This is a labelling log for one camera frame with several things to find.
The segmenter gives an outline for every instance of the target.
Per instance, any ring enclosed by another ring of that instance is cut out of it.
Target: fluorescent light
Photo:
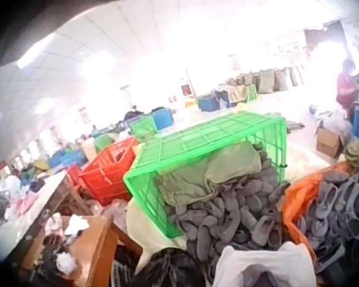
[[[52,40],[54,34],[49,34],[44,39],[34,44],[24,55],[17,61],[17,66],[23,69],[26,65],[30,64],[31,61],[36,59],[37,55],[40,54],[41,50],[44,49],[47,44]]]
[[[50,97],[45,98],[36,108],[35,113],[43,115],[54,106],[55,100]]]

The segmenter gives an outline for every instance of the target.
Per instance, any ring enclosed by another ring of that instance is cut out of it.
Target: green cloth
[[[197,163],[158,175],[156,185],[167,204],[182,206],[213,198],[215,190],[208,182],[218,184],[260,171],[260,156],[251,142],[238,142],[212,152]]]
[[[355,171],[359,171],[359,139],[350,142],[343,153],[346,161],[355,169]]]

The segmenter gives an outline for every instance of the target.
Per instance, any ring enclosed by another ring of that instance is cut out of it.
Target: table
[[[77,269],[70,277],[77,287],[106,287],[109,283],[110,271],[118,243],[118,235],[113,229],[111,217],[84,216],[89,228],[69,246],[69,253],[76,258]],[[68,226],[70,217],[62,216],[63,228]],[[44,229],[40,230],[31,248],[25,255],[21,266],[33,269],[35,260],[40,257],[43,249]]]
[[[7,261],[14,267],[21,262],[42,229],[40,223],[43,210],[49,210],[52,215],[59,212],[65,204],[77,215],[92,214],[73,189],[66,171],[45,179],[45,185],[37,195],[35,203],[24,215],[10,219],[0,226],[0,262]]]

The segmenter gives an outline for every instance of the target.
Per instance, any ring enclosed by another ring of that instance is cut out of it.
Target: black plastic bag
[[[166,248],[129,282],[128,287],[201,287],[205,278],[194,259],[184,250]]]

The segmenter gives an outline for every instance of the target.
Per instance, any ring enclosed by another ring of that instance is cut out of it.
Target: woman
[[[347,110],[351,118],[354,113],[354,102],[359,95],[359,84],[355,83],[350,74],[355,70],[355,63],[347,58],[342,63],[343,71],[339,73],[336,80],[336,101]]]

